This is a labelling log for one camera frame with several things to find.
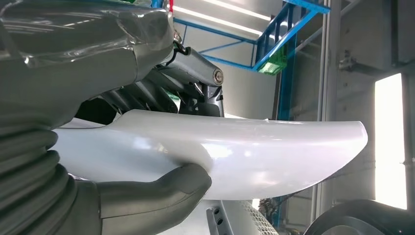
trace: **metal grille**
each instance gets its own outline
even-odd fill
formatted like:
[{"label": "metal grille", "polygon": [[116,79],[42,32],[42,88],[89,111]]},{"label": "metal grille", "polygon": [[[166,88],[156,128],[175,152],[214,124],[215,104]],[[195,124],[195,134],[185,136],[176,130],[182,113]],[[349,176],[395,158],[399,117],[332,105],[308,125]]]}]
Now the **metal grille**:
[{"label": "metal grille", "polygon": [[267,221],[267,219],[259,213],[248,201],[240,201],[243,208],[249,212],[256,228],[260,235],[278,235],[273,226]]}]

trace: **white car part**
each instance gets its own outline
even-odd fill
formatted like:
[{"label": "white car part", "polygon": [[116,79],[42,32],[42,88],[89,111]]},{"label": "white car part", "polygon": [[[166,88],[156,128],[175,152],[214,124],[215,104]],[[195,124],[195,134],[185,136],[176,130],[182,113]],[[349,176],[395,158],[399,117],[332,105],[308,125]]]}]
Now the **white car part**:
[{"label": "white car part", "polygon": [[74,119],[55,130],[76,176],[150,182],[184,163],[212,178],[206,199],[246,200],[310,187],[350,162],[368,137],[358,121],[298,122],[131,110],[113,123]]}]

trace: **bright window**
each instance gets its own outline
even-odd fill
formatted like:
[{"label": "bright window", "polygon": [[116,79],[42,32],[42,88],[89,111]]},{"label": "bright window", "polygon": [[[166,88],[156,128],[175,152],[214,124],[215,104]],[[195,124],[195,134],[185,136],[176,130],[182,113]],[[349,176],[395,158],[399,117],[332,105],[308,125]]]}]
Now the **bright window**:
[{"label": "bright window", "polygon": [[375,83],[376,201],[406,209],[402,76]]}]

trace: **screw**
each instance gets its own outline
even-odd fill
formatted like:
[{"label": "screw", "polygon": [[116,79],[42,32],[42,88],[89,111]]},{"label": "screw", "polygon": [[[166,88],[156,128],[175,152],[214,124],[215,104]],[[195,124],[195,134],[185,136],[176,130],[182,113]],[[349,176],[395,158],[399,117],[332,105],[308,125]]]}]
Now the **screw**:
[{"label": "screw", "polygon": [[218,85],[222,84],[222,82],[223,82],[223,73],[222,73],[222,71],[220,71],[220,70],[216,71],[214,76],[213,76],[213,80]]}]

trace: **gray protective cover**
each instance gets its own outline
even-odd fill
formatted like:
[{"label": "gray protective cover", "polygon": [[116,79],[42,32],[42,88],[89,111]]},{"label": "gray protective cover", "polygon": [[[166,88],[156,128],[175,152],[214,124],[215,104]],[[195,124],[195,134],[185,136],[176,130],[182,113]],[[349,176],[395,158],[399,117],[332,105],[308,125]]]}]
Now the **gray protective cover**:
[{"label": "gray protective cover", "polygon": [[81,102],[140,81],[169,55],[166,12],[4,0],[0,20],[0,235],[152,235],[186,218],[211,184],[198,165],[150,183],[96,184],[71,178],[48,151],[51,130]]}]

